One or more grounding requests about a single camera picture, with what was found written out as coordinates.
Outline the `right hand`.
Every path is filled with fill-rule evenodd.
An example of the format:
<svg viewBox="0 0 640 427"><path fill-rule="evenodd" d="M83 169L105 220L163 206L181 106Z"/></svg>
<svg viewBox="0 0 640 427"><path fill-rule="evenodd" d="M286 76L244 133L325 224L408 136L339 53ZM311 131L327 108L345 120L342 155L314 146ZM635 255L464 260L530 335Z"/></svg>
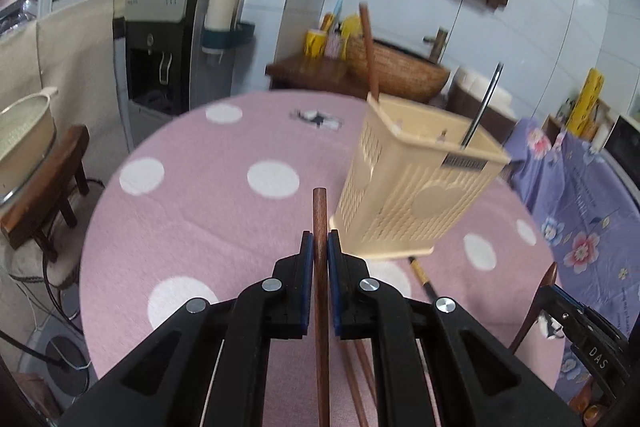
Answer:
<svg viewBox="0 0 640 427"><path fill-rule="evenodd" d="M605 393L592 376L589 376L568 406L577 414L586 427L597 426L602 417L612 407L614 401Z"/></svg>

